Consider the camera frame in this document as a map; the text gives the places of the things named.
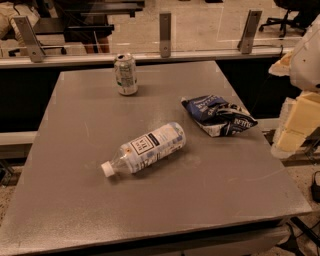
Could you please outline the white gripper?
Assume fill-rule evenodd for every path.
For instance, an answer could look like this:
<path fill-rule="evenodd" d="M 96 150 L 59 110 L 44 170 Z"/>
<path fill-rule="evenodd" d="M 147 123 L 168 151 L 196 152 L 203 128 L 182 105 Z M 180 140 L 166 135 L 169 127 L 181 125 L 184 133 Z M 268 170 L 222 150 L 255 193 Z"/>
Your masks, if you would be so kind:
<path fill-rule="evenodd" d="M 286 98 L 279 116 L 271 153 L 286 159 L 302 146 L 320 126 L 320 15 L 313 21 L 302 39 L 290 51 L 272 64 L 271 75 L 290 76 L 291 84 L 303 92 L 296 98 Z"/>

